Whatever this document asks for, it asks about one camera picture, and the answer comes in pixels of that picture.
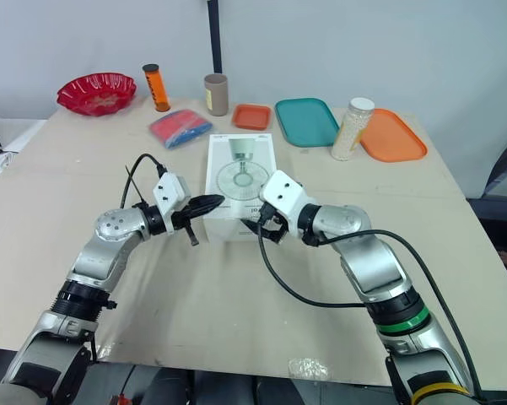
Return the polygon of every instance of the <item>yellow ring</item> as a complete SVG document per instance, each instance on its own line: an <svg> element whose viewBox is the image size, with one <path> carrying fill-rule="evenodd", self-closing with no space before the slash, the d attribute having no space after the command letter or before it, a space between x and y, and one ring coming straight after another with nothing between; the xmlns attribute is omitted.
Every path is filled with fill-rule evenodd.
<svg viewBox="0 0 507 405"><path fill-rule="evenodd" d="M411 405L418 405L418 403L422 401L426 396L436 391L457 392L460 394L471 395L469 391L467 391L462 386L458 386L457 384L453 384L451 382L436 382L428 386L423 386L418 391L414 392L413 399L411 400Z"/></svg>

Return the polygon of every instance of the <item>black pole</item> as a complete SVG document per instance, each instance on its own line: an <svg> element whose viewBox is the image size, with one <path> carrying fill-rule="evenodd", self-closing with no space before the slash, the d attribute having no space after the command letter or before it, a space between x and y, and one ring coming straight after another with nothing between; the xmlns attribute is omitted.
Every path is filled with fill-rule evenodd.
<svg viewBox="0 0 507 405"><path fill-rule="evenodd" d="M221 67L221 41L219 40L218 0L208 0L208 18L210 20L210 41L212 43L213 72L223 73Z"/></svg>

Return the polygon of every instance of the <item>white bottle cap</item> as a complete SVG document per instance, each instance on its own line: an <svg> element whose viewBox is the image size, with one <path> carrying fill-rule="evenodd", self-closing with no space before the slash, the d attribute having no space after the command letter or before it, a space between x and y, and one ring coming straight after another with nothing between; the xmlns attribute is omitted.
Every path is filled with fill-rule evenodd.
<svg viewBox="0 0 507 405"><path fill-rule="evenodd" d="M351 100L351 106L363 111L372 111L375 109L375 103L365 97L354 97Z"/></svg>

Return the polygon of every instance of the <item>clear bottle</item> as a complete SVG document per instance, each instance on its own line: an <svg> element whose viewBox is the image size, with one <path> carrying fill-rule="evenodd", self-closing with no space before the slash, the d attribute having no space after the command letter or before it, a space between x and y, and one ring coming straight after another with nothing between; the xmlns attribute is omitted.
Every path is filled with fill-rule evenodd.
<svg viewBox="0 0 507 405"><path fill-rule="evenodd" d="M375 103L364 97L355 97L348 103L347 112L343 117L337 133L336 142L332 146L332 157L337 160L348 160L360 143L362 132L373 116Z"/></svg>

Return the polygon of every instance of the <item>beige paper cup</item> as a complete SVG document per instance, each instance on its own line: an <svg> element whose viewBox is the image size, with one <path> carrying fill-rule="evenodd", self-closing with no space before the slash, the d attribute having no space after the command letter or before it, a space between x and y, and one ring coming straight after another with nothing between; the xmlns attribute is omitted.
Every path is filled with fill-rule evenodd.
<svg viewBox="0 0 507 405"><path fill-rule="evenodd" d="M224 116L229 112L229 87L227 76L221 73L209 74L204 78L206 107L213 116Z"/></svg>

